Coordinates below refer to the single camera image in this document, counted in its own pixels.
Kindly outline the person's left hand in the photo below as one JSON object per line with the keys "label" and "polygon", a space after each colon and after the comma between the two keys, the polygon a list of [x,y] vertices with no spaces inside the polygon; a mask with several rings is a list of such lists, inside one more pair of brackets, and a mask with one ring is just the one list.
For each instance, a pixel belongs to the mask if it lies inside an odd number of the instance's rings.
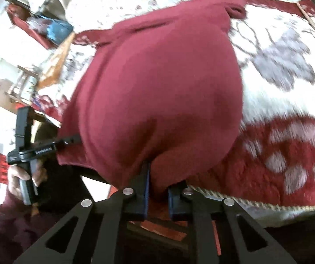
{"label": "person's left hand", "polygon": [[41,160],[36,161],[36,170],[32,175],[29,175],[23,168],[12,165],[8,168],[8,190],[17,199],[22,200],[20,189],[20,181],[32,181],[38,187],[41,183],[48,179],[47,170],[43,167]]}

